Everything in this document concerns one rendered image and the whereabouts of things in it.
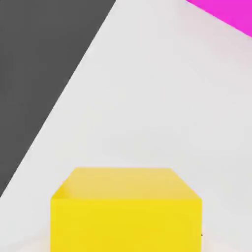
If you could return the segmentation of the small yellow cube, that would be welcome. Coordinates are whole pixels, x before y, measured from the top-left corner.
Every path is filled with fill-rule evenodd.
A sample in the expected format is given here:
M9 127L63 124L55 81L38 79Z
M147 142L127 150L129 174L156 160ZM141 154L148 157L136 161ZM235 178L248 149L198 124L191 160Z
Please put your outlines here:
M202 200L169 168L76 168L50 202L50 252L201 252Z

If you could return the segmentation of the large magenta box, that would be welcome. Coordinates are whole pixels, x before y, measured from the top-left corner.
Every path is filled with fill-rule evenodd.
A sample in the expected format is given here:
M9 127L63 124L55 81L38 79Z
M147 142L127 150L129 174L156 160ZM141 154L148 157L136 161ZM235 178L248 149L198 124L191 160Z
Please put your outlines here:
M187 0L252 37L252 0Z

